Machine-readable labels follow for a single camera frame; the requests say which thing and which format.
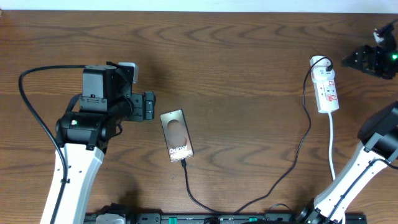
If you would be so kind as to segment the Galaxy S25 Ultra smartphone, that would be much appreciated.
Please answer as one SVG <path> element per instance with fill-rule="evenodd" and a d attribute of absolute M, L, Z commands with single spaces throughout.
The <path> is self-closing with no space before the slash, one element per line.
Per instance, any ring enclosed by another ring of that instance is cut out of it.
<path fill-rule="evenodd" d="M 160 115 L 162 130 L 171 162 L 192 157 L 194 150 L 182 109 Z"/>

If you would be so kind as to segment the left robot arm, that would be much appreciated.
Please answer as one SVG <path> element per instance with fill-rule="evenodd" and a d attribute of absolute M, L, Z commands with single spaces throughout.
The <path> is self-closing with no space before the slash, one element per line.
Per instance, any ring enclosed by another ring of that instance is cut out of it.
<path fill-rule="evenodd" d="M 123 121 L 154 119 L 154 93 L 132 91 L 138 73 L 132 62 L 84 67 L 82 93 L 56 123 L 62 154 L 55 159 L 41 223 L 83 223 L 109 140 L 122 133 Z"/>

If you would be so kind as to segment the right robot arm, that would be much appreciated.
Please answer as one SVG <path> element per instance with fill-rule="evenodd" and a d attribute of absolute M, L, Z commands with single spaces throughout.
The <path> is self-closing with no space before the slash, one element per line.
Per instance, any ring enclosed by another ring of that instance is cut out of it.
<path fill-rule="evenodd" d="M 376 46 L 363 45 L 341 64 L 385 80 L 397 74 L 397 42 L 390 22 L 373 32 Z M 326 56 L 310 59 L 307 77 L 312 79 L 319 113 L 338 109 L 333 62 Z M 296 217 L 296 223 L 344 223 L 345 211 L 367 183 L 397 160 L 397 103 L 372 115 L 358 132 L 358 146 L 343 170 L 332 173 L 332 183 Z"/>

